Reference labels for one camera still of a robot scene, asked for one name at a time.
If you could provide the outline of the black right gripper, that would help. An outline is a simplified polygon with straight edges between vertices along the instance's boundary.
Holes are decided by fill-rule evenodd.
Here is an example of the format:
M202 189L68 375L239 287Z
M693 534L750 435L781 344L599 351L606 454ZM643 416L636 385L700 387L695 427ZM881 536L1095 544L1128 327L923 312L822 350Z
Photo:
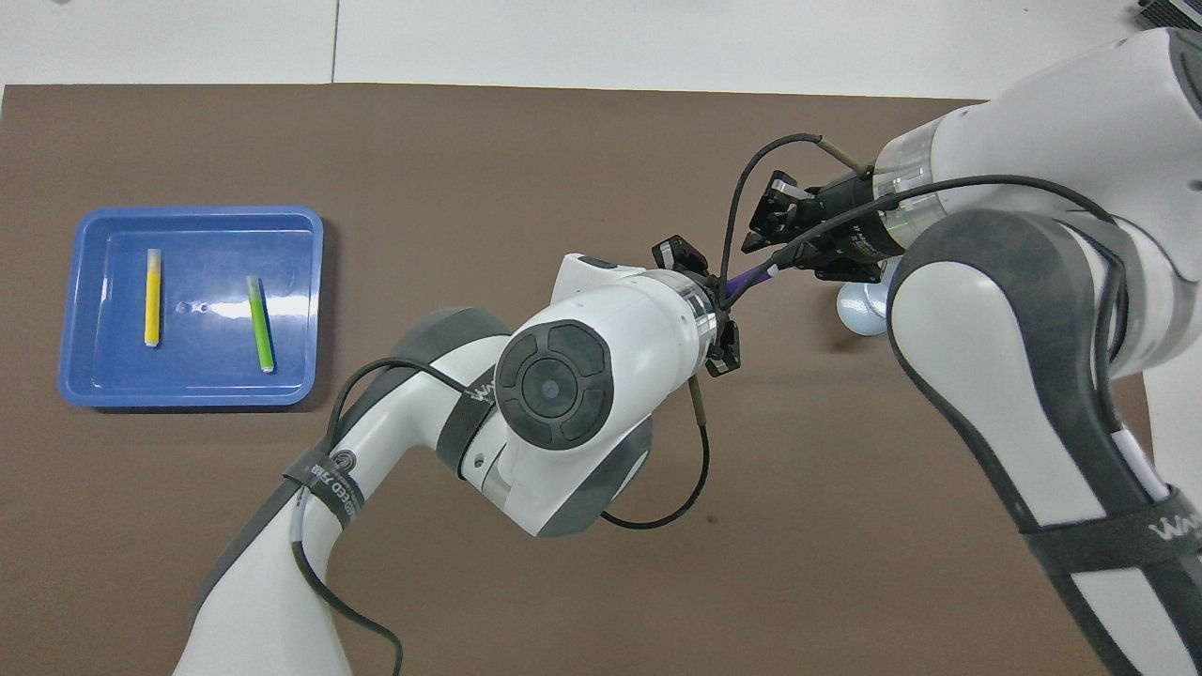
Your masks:
M875 200L871 180L846 173L829 180L815 195L799 188L784 171L774 171L748 223L744 253L793 241L817 223L817 204L825 219L838 217ZM880 283L883 262L902 256L904 248L885 229L877 210L820 235L809 243L814 249L791 253L778 269L813 269L819 281Z

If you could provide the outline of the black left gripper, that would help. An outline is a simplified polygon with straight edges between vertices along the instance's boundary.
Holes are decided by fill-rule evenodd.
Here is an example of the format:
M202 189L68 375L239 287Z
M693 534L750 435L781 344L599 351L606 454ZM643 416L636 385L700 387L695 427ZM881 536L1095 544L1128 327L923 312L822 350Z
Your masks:
M710 274L704 253L682 237L670 236L654 245L654 260L659 269L672 269L690 275L696 286L702 287L709 302L708 315L714 320L712 337L706 339L704 362L709 376L718 379L740 368L740 334L737 322L726 307L727 283Z

